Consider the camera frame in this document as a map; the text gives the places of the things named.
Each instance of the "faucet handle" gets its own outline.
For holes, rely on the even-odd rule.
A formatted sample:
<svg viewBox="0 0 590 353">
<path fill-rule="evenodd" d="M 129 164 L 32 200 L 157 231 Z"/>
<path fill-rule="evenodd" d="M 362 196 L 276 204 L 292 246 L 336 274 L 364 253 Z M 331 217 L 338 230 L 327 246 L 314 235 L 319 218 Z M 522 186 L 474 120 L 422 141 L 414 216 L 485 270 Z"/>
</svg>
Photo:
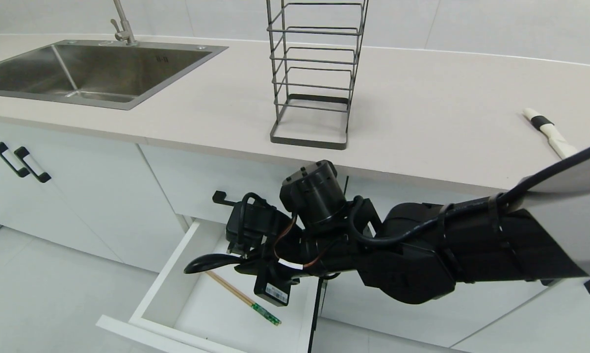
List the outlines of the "faucet handle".
<svg viewBox="0 0 590 353">
<path fill-rule="evenodd" d="M 119 40 L 119 41 L 124 40 L 124 38 L 122 37 L 122 32 L 120 31 L 120 28 L 118 27 L 118 22 L 116 22 L 116 20 L 114 20 L 113 18 L 111 20 L 109 20 L 109 22 L 111 22 L 111 24 L 116 29 L 116 33 L 114 34 L 114 36 L 116 37 L 116 40 Z"/>
<path fill-rule="evenodd" d="M 114 26 L 114 28 L 116 29 L 116 33 L 120 32 L 120 28 L 118 27 L 118 22 L 116 22 L 116 20 L 114 20 L 113 18 L 111 20 L 109 20 L 109 22 L 111 22 L 111 24 Z"/>
</svg>

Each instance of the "tile floor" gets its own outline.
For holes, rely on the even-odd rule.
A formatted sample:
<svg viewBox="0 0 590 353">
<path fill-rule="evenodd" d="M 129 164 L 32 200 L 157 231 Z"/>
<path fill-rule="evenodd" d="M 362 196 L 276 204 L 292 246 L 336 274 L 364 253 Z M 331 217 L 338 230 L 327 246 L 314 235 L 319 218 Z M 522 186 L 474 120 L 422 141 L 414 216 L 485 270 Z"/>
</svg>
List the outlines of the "tile floor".
<svg viewBox="0 0 590 353">
<path fill-rule="evenodd" d="M 0 353 L 151 353 L 95 326 L 128 320 L 156 274 L 0 230 Z M 319 319 L 312 353 L 454 353 Z"/>
</svg>

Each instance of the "faucet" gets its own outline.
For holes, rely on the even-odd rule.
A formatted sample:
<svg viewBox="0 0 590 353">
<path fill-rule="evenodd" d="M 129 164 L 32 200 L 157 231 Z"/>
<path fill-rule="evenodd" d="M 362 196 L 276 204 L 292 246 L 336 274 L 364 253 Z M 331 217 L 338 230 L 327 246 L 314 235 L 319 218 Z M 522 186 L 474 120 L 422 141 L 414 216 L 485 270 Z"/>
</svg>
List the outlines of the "faucet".
<svg viewBox="0 0 590 353">
<path fill-rule="evenodd" d="M 118 11 L 118 16 L 120 17 L 120 25 L 123 27 L 121 31 L 118 27 L 118 23 L 113 18 L 111 19 L 111 24 L 113 24 L 114 28 L 116 29 L 116 40 L 122 42 L 127 41 L 127 45 L 137 45 L 138 42 L 136 38 L 133 36 L 133 31 L 131 31 L 131 25 L 127 20 L 127 16 L 125 16 L 125 10 L 123 10 L 123 5 L 120 3 L 120 0 L 114 0 L 114 5 L 116 5 L 116 11 Z"/>
</svg>

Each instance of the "dish rack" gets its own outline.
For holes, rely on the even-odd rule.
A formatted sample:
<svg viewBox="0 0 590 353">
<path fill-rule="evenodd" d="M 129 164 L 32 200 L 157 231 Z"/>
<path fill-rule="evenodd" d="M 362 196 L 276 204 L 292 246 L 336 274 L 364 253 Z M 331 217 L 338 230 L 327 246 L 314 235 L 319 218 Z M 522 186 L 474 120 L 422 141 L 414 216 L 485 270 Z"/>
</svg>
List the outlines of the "dish rack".
<svg viewBox="0 0 590 353">
<path fill-rule="evenodd" d="M 266 0 L 276 114 L 270 132 L 272 143 L 347 148 L 349 113 L 368 7 L 369 0 Z M 310 121 L 311 130 L 317 123 L 335 124 L 333 133 L 337 138 L 327 141 L 278 136 L 279 127 L 296 121 L 297 116 L 299 122 Z"/>
</svg>

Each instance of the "robotic arm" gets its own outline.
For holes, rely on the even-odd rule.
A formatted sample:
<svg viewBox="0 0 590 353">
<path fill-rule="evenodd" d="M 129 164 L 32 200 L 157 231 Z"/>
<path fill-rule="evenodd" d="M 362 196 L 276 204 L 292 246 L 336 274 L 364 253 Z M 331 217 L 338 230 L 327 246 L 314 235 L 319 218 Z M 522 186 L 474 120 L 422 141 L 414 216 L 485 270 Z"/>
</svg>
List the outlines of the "robotic arm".
<svg viewBox="0 0 590 353">
<path fill-rule="evenodd" d="M 331 162 L 319 161 L 287 177 L 280 199 L 290 215 L 247 194 L 226 226 L 236 255 L 203 255 L 185 273 L 236 264 L 257 277 L 255 294 L 277 306 L 288 305 L 300 277 L 354 270 L 364 285 L 410 304 L 442 297 L 457 282 L 590 275 L 590 148 L 506 193 L 401 203 L 383 222 L 369 199 L 347 201 L 336 175 Z"/>
</svg>

